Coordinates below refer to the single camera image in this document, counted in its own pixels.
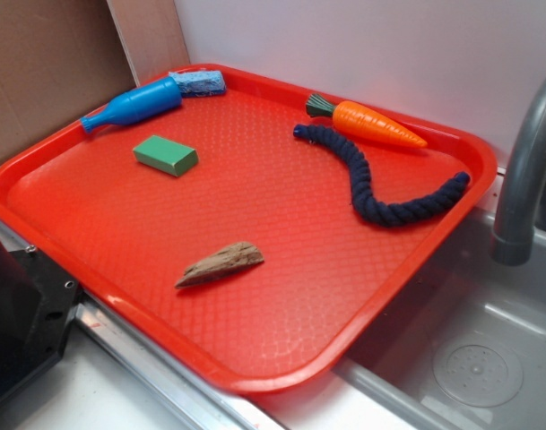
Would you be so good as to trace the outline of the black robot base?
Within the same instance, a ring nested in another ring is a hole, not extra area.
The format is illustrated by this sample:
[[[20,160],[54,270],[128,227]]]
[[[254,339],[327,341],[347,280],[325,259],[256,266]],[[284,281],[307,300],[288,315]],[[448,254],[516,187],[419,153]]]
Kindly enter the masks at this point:
[[[61,360],[81,293],[42,251],[0,240],[0,405]]]

